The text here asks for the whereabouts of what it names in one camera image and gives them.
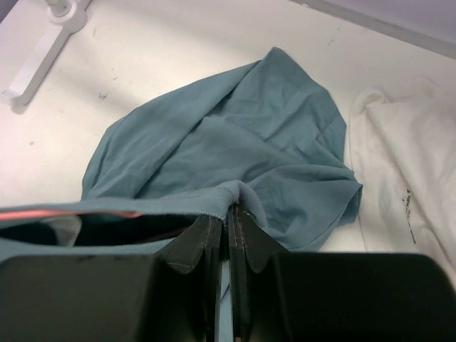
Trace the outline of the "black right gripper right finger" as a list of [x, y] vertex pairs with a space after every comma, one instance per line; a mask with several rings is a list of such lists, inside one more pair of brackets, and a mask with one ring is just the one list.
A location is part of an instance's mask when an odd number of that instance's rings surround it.
[[229, 209], [228, 246], [235, 341], [290, 341], [280, 258], [288, 251], [240, 205]]

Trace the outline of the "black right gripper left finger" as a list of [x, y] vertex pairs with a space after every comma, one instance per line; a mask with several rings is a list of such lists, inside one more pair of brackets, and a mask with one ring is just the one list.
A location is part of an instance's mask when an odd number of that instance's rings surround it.
[[217, 341], [222, 223], [200, 217], [163, 249], [156, 283], [157, 341]]

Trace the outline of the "blue t shirt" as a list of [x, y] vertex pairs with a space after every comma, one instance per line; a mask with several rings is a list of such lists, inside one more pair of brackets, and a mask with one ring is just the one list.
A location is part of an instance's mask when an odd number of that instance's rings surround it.
[[328, 91], [279, 48], [113, 123], [73, 203], [1, 211], [3, 341], [157, 341], [160, 254], [200, 217], [222, 223], [217, 341], [235, 341], [228, 223], [240, 205], [288, 251], [352, 222], [361, 185]]

